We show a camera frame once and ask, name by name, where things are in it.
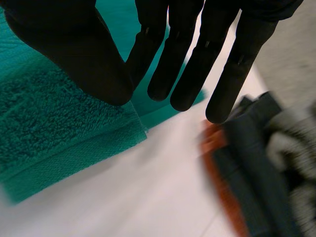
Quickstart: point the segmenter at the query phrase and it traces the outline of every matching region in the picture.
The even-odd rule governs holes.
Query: folded towel
[[[126,59],[140,29],[135,3],[102,0],[97,8]],[[84,94],[23,44],[2,9],[0,28],[0,182],[13,202],[136,145],[146,128],[177,113],[169,100],[147,96],[159,53],[132,103],[113,107]]]
[[[131,103],[83,94],[56,66],[0,81],[0,181],[21,201],[146,138]]]

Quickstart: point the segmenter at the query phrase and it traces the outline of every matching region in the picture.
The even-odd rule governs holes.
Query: terry cloth texture
[[[140,29],[135,3],[101,0],[97,8],[126,59]],[[113,107],[82,93],[23,44],[2,9],[0,28],[0,181],[13,202],[136,145],[146,138],[146,128],[177,113],[168,100],[147,96],[158,59],[132,103]]]
[[[203,133],[203,141],[201,143],[201,151],[205,171],[217,191],[226,216],[230,220],[237,236],[248,237],[248,228],[239,202],[235,198],[227,182],[221,176],[212,157],[212,153],[215,150],[226,145],[223,131],[219,125],[211,124],[207,120],[204,122],[204,127],[205,130]]]
[[[272,118],[268,130],[273,135],[267,146],[267,154],[275,167],[289,174],[291,205],[307,237],[316,236],[316,115],[313,106],[315,103],[293,107]]]

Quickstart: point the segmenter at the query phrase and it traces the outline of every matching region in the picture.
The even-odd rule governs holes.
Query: dark gray towel
[[[289,206],[287,185],[266,155],[267,135],[263,128],[280,112],[277,102],[265,93],[244,114],[223,126],[233,158],[243,169],[277,236],[300,237]]]
[[[251,237],[277,237],[266,210],[260,204],[260,200],[254,194],[243,170],[236,164],[228,147],[216,150],[212,158],[221,174],[221,177],[229,184],[231,191],[238,200],[242,215],[245,219]]]

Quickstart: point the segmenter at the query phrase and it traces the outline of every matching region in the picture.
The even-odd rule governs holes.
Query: finger
[[[241,14],[236,39],[222,75],[206,108],[210,122],[224,122],[236,101],[242,85],[262,45],[272,36],[276,22]]]
[[[128,70],[95,1],[21,1],[22,8],[17,2],[8,1],[12,4],[5,6],[5,14],[22,41],[62,68],[84,92],[112,105],[129,101]]]
[[[167,0],[136,0],[141,31],[126,61],[134,87],[146,74],[157,53],[166,30]]]
[[[192,106],[223,47],[228,29],[238,11],[239,8],[234,5],[219,6],[211,0],[205,2],[197,45],[170,98],[174,109],[185,111]]]
[[[172,0],[169,4],[170,34],[148,86],[148,95],[161,101],[169,95],[191,45],[203,0]]]

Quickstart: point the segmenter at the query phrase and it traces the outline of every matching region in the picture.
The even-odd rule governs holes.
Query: stack of cloths
[[[271,137],[266,128],[281,111],[267,92],[255,101],[244,97],[221,127],[214,129],[215,125],[208,125],[207,131],[213,131],[213,135],[205,140],[216,149],[209,148],[203,156],[206,171],[221,202],[226,203],[224,208],[230,220],[237,222],[233,226],[238,236],[303,236],[292,210],[285,175],[270,162],[266,152]],[[216,136],[216,130],[221,130],[226,140],[223,147],[217,146],[223,139]],[[209,168],[210,163],[218,173],[217,178]]]
[[[97,8],[126,59],[140,30],[135,3],[101,0]],[[23,44],[1,8],[0,29],[0,182],[13,202],[140,143],[147,129],[177,113],[169,99],[147,96],[162,49],[132,101],[114,107],[84,94]]]

